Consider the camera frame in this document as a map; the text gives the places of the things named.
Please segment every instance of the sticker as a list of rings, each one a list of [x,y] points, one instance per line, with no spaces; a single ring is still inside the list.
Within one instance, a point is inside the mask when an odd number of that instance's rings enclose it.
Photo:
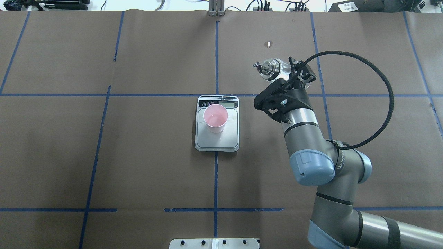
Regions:
[[[354,2],[349,2],[349,3],[345,3],[345,4],[339,4],[338,7],[340,8],[340,10],[342,12],[351,12],[351,11],[356,11],[357,6],[355,6]]]

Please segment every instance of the white background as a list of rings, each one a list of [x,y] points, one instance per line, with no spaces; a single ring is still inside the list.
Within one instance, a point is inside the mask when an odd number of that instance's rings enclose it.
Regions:
[[[102,4],[105,0],[90,0],[91,3],[88,5],[88,9],[90,11],[99,11]],[[327,9],[329,10],[330,6],[333,3],[338,3],[343,0],[328,0],[327,1]],[[0,9],[6,10],[3,6],[4,0],[0,0],[2,3]],[[129,9],[140,9],[140,10],[148,10],[153,11],[158,6],[160,6],[161,0],[107,0],[106,5],[103,7],[105,11],[123,11]],[[422,12],[429,13],[440,13],[440,8],[437,6],[432,6],[429,4],[430,0],[424,0],[426,3],[425,7],[422,9]],[[250,0],[225,0],[225,7],[235,6],[244,11]],[[287,2],[281,2],[278,0],[271,0],[271,7],[273,11],[284,11]],[[307,4],[307,7],[312,12],[324,12],[325,11],[325,1],[324,0],[310,0]],[[166,0],[165,5],[161,9],[161,11],[192,11],[192,10],[208,10],[208,2],[199,2],[196,0]],[[252,7],[257,7],[257,3],[253,3]]]

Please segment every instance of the white metal plate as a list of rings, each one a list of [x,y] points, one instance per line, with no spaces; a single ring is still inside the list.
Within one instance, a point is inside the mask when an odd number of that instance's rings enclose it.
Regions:
[[[174,239],[169,244],[169,249],[260,249],[260,244],[254,238]]]
[[[240,121],[235,108],[226,108],[228,121],[221,133],[210,132],[203,120],[206,108],[199,108],[195,123],[195,148],[199,151],[235,152],[240,147]]]

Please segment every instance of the blue joint cap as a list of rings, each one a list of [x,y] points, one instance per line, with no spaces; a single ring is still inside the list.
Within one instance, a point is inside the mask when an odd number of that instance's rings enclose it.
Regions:
[[[309,242],[317,249],[344,249],[345,245],[340,244],[325,231],[319,228],[314,222],[309,221],[309,232],[307,234]]]
[[[372,174],[372,163],[371,160],[369,160],[369,157],[363,153],[361,153],[360,151],[356,151],[358,153],[358,155],[360,156],[361,160],[363,161],[363,166],[365,167],[365,173],[363,175],[363,178],[358,182],[358,184],[360,183],[364,183]]]
[[[335,176],[332,159],[323,152],[301,150],[289,158],[292,171],[298,183],[305,186],[319,186],[330,182]]]

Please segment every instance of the cup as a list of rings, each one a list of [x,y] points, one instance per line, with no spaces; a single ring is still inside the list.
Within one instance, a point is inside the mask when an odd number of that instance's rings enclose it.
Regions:
[[[203,120],[212,133],[220,133],[228,121],[228,110],[222,105],[213,104],[206,107]]]

